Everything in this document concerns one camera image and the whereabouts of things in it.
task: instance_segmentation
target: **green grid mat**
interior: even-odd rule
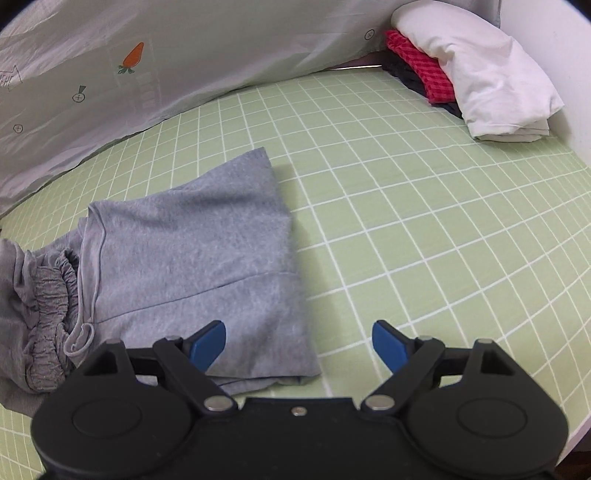
[[[377,69],[228,94],[100,153],[1,220],[36,249],[93,200],[143,197],[265,147],[294,215],[323,375],[256,395],[367,395],[389,375],[384,318],[449,346],[494,338],[567,413],[591,400],[589,169],[557,138],[474,142]],[[40,469],[29,420],[2,410],[0,478]]]

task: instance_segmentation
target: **gray sweatshirt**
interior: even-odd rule
[[[0,403],[32,415],[109,338],[128,348],[226,324],[208,374],[229,394],[317,375],[290,238],[264,149],[143,199],[94,202],[36,252],[0,241]]]

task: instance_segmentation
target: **folded clothing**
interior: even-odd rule
[[[386,45],[408,63],[421,79],[430,104],[456,101],[453,85],[439,66],[437,59],[432,59],[419,51],[408,38],[397,30],[386,32]]]
[[[472,137],[532,141],[549,134],[544,122],[564,103],[514,38],[468,10],[435,0],[398,8],[392,26],[439,60]]]
[[[394,53],[391,50],[387,50],[384,52],[382,57],[382,69],[388,72],[390,75],[395,76],[398,78],[402,84],[412,90],[413,92],[417,92],[419,95],[423,97],[427,96],[427,91],[425,90],[425,84],[420,79],[420,77],[416,74],[416,72],[411,68],[411,66],[406,63],[397,53]],[[445,102],[445,103],[432,103],[433,106],[443,108],[444,110],[448,111],[450,114],[462,118],[462,112],[457,105],[456,101],[453,102]]]
[[[68,302],[67,289],[61,288],[61,310],[53,322],[62,319],[64,327],[50,345],[75,366],[109,338],[122,339],[128,348],[149,347],[164,336],[187,337],[222,320],[226,349],[207,373],[227,393],[298,383],[320,373],[291,244],[290,212],[262,148],[175,189],[92,203],[76,230],[39,251],[22,254],[12,242],[8,246],[31,262],[59,252],[79,258],[76,301]],[[23,261],[11,255],[8,263],[16,266],[6,272],[18,278]],[[11,299],[16,288],[7,281],[0,293]],[[23,296],[15,302],[18,312],[12,314],[23,323],[27,301]],[[77,316],[68,322],[67,306],[74,303]],[[11,338],[2,331],[4,316],[0,321],[3,338]],[[35,367],[39,357],[31,358],[27,344],[33,340],[22,333],[2,361],[14,363],[26,353]],[[60,358],[46,363],[45,369],[56,371],[61,365]],[[15,382],[22,370],[21,361],[4,377]],[[41,399],[26,400],[19,397],[5,406],[32,415]]]

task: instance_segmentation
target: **dark fabric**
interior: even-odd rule
[[[402,84],[409,90],[417,92],[419,95],[422,95],[425,98],[427,97],[425,85],[423,84],[422,80],[410,67],[410,65],[393,51],[388,50],[386,53],[384,53],[382,68],[390,75],[400,80]],[[457,102],[434,103],[433,106],[443,108],[450,114],[458,118],[462,118],[462,112],[458,107]]]
[[[439,60],[420,51],[398,30],[386,32],[386,46],[399,55],[421,79],[431,105],[456,101],[456,92]]]

